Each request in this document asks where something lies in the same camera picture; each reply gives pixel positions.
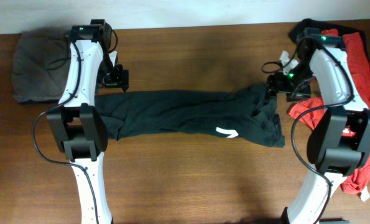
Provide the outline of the dark green t-shirt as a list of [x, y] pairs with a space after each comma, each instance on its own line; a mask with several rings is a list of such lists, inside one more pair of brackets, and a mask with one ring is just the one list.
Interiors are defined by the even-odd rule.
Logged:
[[143, 134], [207, 134], [243, 138], [266, 147], [284, 147], [277, 101], [263, 83], [235, 93], [143, 91], [102, 95], [95, 107], [110, 139]]

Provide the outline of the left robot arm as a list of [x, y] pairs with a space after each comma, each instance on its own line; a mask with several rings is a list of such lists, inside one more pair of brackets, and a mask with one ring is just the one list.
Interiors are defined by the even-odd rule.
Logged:
[[111, 40], [118, 36], [104, 19], [73, 26], [70, 68], [58, 105], [46, 113], [58, 149], [65, 154], [78, 188], [81, 222], [112, 224], [103, 178], [108, 131], [95, 108], [97, 88], [129, 87], [129, 72], [118, 63]]

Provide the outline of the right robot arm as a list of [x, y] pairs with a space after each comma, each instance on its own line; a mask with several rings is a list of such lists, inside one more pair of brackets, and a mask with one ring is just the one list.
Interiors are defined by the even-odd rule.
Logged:
[[283, 52], [279, 69], [268, 72], [269, 98], [285, 93], [289, 101], [305, 100], [310, 81], [317, 79], [323, 105], [300, 113], [291, 129], [295, 143], [297, 123], [307, 114], [323, 111], [322, 119], [307, 142], [308, 169], [296, 199], [284, 209], [281, 223], [321, 223], [321, 217], [335, 190], [370, 155], [370, 110], [359, 95], [348, 68], [345, 42], [340, 36], [323, 35], [306, 27], [295, 38], [292, 56]]

